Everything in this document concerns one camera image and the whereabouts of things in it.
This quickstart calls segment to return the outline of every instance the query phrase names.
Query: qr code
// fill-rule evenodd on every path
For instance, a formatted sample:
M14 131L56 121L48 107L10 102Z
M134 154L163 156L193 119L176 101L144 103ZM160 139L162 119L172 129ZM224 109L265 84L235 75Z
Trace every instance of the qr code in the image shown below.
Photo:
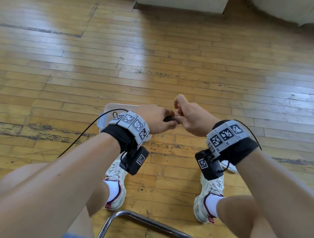
M219 132L219 134L221 135L221 137L226 141L229 140L230 138L234 137L234 135L232 134L232 132L226 128L224 130L222 130L221 132Z
M222 144L222 141L219 139L217 135L214 135L212 138L210 138L210 141L213 143L215 147Z
M127 124L131 124L133 122L134 118L135 117L126 114L122 121L126 122Z
M143 124L138 120L136 119L132 126L137 130L137 131L140 131L142 128L143 128Z
M147 136L147 132L146 132L145 128L140 132L139 136L140 136L141 140L143 140L145 138L145 136Z
M240 133L243 132L243 130L241 130L241 128L240 128L237 124L232 125L232 126L231 126L231 129L232 129L232 130L234 131L234 133L236 133L236 134L240 134Z
M142 163L145 161L145 157L141 154L140 155L140 157L137 159L137 163L139 164L139 165L142 165Z
M118 115L118 116L116 116L113 120L119 120L119 119L121 119L123 116L124 116L124 115Z
M211 143L208 144L208 148L209 148L209 150L210 150L211 153L214 153L215 148L212 146Z
M200 160L198 160L197 162L198 162L199 167L200 167L201 169L206 169L206 168L208 168L208 164L206 163L206 161L205 161L204 159L200 159Z

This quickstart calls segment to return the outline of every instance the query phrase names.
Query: person's right hand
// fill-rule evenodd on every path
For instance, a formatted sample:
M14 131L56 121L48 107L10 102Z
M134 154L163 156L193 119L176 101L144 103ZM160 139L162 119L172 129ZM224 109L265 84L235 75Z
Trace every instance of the person's right hand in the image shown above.
M176 121L195 136L205 137L220 121L197 103L189 103L182 94L175 98L174 106L177 109Z

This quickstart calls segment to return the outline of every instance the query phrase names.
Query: clear plastic box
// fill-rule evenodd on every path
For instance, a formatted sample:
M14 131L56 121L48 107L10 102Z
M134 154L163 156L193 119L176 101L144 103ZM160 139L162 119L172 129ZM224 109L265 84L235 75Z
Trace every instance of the clear plastic box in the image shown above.
M118 104L118 103L109 103L105 106L104 112L114 110L114 109L126 109L128 111L135 111L137 109L138 105L128 105L128 104ZM113 112L109 112L106 115L103 115L101 118L98 119L97 121L97 126L99 127L99 133L101 132L102 129L104 129L106 126L108 126L109 122L114 118L113 117ZM115 111L119 115L121 112L125 112L123 110L117 110ZM152 135L147 135L144 141L148 141Z

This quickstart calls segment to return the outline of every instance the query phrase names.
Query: sneaker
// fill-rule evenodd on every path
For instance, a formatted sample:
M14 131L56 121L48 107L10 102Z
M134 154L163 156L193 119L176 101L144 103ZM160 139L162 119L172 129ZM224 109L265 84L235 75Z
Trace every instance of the sneaker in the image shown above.
M124 178L127 175L127 172L120 168L121 155L122 154L116 158L116 160L112 163L106 172L107 177L105 178L105 181L118 181L119 185L119 192L117 196L113 200L107 202L105 206L108 210L111 211L118 210L122 206L127 193L124 186Z
M224 176L222 175L214 180L206 180L203 173L201 173L201 185L201 194L194 200L194 215L201 223L214 223L216 217L209 213L205 201L211 193L223 197Z

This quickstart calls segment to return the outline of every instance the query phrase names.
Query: person's left arm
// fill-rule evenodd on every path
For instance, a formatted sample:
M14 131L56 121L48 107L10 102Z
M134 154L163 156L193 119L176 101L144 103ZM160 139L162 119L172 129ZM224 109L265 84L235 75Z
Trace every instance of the person's left arm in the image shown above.
M177 125L163 122L174 112L156 105L141 105L136 112L151 134ZM100 133L1 196L0 237L62 237L119 153L118 141Z

